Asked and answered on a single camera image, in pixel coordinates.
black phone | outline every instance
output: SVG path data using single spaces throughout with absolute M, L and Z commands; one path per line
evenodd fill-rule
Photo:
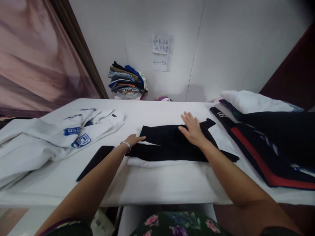
M 79 182 L 81 179 L 83 179 L 83 177 L 86 176 L 94 167 L 96 167 L 113 149 L 114 146 L 101 146 L 76 181 Z

floral pattern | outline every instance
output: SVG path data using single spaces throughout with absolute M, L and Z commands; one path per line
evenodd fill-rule
M 194 212 L 159 212 L 140 224 L 131 236 L 231 236 L 208 216 Z
M 211 229 L 215 233 L 220 233 L 220 230 L 214 225 L 212 220 L 206 220 L 206 225 L 209 229 Z
M 201 229 L 200 219 L 195 217 L 195 214 L 192 212 L 166 212 L 172 219 L 175 220 L 175 224 L 181 225 L 185 228 L 192 229 Z
M 158 224 L 158 216 L 157 215 L 152 215 L 150 216 L 144 223 L 145 226 L 159 226 Z
M 174 236 L 188 236 L 188 233 L 183 226 L 170 227 L 170 229 L 173 230 Z
M 152 234 L 152 229 L 150 229 L 148 232 L 146 232 L 143 236 L 151 236 Z

stack of folded clothes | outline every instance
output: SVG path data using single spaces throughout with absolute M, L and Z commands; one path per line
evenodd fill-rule
M 143 93 L 148 92 L 146 78 L 143 73 L 131 66 L 122 67 L 115 61 L 110 67 L 108 78 L 111 78 L 109 87 L 112 92 L 125 99 L 140 99 Z
M 270 187 L 315 190 L 315 112 L 248 91 L 223 91 L 211 112 Z

wall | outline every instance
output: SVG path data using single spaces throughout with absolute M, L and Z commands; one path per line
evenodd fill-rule
M 110 98 L 116 60 L 142 71 L 148 100 L 259 92 L 312 18 L 298 0 L 69 0 Z M 174 36 L 171 72 L 152 71 L 153 33 Z
M 259 92 L 311 22 L 299 1 L 206 1 L 186 101 Z

red stripe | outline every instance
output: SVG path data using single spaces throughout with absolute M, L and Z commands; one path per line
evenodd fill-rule
M 253 147 L 253 145 L 244 137 L 244 135 L 239 131 L 237 127 L 231 128 L 232 133 L 241 141 L 241 143 L 246 147 L 249 153 L 253 156 L 257 162 L 259 168 L 266 177 L 268 183 L 272 186 L 284 186 L 284 187 L 296 187 L 296 188 L 309 188 L 315 189 L 315 183 L 302 182 L 297 180 L 289 180 L 275 175 L 268 165 L 264 162 L 262 157 Z

